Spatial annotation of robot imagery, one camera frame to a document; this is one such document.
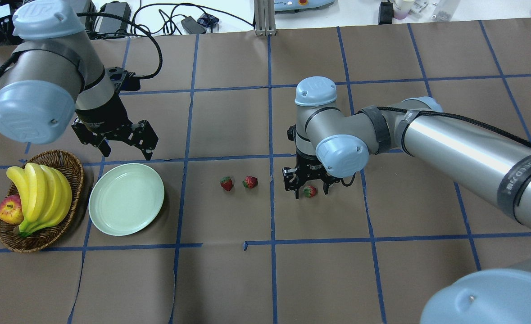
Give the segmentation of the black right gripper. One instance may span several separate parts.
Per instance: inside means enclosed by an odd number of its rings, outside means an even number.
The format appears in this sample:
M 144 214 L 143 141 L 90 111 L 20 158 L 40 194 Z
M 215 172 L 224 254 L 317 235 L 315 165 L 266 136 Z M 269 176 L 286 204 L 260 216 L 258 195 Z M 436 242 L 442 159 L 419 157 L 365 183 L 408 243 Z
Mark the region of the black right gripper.
M 328 195 L 331 185 L 341 182 L 341 178 L 336 178 L 327 172 L 316 156 L 302 152 L 296 153 L 294 168 L 282 169 L 282 178 L 285 190 L 292 191 L 296 200 L 300 198 L 300 189 L 309 181 L 321 180 L 325 195 Z

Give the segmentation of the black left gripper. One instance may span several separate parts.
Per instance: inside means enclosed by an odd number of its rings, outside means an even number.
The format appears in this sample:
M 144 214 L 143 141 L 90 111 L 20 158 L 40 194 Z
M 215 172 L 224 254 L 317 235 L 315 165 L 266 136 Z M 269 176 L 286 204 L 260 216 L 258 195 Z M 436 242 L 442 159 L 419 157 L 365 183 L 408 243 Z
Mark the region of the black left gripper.
M 72 123 L 72 130 L 82 144 L 94 146 L 104 157 L 109 157 L 111 147 L 108 141 L 121 141 L 141 150 L 145 160 L 152 159 L 158 136 L 147 120 L 130 121 L 119 95 L 113 95 L 96 108 L 76 108 L 75 113 L 77 118 Z

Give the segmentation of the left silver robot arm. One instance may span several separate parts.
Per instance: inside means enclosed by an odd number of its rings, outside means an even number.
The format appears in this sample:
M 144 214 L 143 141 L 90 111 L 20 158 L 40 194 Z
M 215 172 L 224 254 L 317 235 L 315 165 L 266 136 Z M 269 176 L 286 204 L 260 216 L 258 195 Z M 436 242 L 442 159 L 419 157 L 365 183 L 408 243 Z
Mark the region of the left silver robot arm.
M 109 141 L 139 149 L 146 160 L 158 143 L 152 125 L 130 121 L 121 91 L 136 91 L 141 80 L 121 67 L 106 68 L 79 15 L 63 0 L 35 0 L 13 15 L 14 35 L 22 39 L 0 65 L 0 133 L 18 142 L 45 145 L 71 127 L 84 145 L 111 153 Z

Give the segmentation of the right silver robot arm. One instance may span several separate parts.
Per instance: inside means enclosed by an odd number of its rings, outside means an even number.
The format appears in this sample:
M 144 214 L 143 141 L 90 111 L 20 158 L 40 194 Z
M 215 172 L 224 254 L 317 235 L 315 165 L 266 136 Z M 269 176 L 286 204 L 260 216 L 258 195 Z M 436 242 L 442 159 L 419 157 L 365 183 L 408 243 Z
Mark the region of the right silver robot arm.
M 336 85 L 324 76 L 297 84 L 296 166 L 284 168 L 286 191 L 310 180 L 329 186 L 361 171 L 372 154 L 399 148 L 419 158 L 531 229 L 531 142 L 491 125 L 445 113 L 430 97 L 371 105 L 346 117 Z M 531 259 L 482 270 L 428 300 L 422 324 L 531 324 Z

